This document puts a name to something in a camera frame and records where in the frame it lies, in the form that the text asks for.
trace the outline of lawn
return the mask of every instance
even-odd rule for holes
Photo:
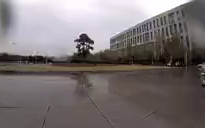
[[[0,71],[28,71],[28,72],[68,72],[68,71],[134,71],[142,69],[168,68],[165,66],[141,66],[141,65],[116,65],[116,66],[91,66],[91,67],[68,67],[51,65],[0,65]]]

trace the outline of building facade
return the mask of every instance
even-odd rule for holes
[[[175,33],[178,33],[184,45],[191,49],[188,22],[184,12],[189,4],[161,13],[115,35],[110,39],[110,49],[119,50],[127,48],[128,45],[165,41]]]

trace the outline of wet pavement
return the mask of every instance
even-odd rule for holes
[[[0,75],[0,128],[205,128],[196,70]]]

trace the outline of white building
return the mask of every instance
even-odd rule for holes
[[[142,45],[158,39],[166,40],[175,32],[178,33],[185,46],[191,49],[188,22],[184,12],[187,6],[190,6],[190,3],[161,13],[115,35],[110,39],[110,49],[118,50],[126,48],[128,44]]]

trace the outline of sky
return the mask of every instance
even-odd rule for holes
[[[4,50],[64,56],[87,33],[94,52],[109,48],[110,37],[188,0],[12,0],[13,24]]]

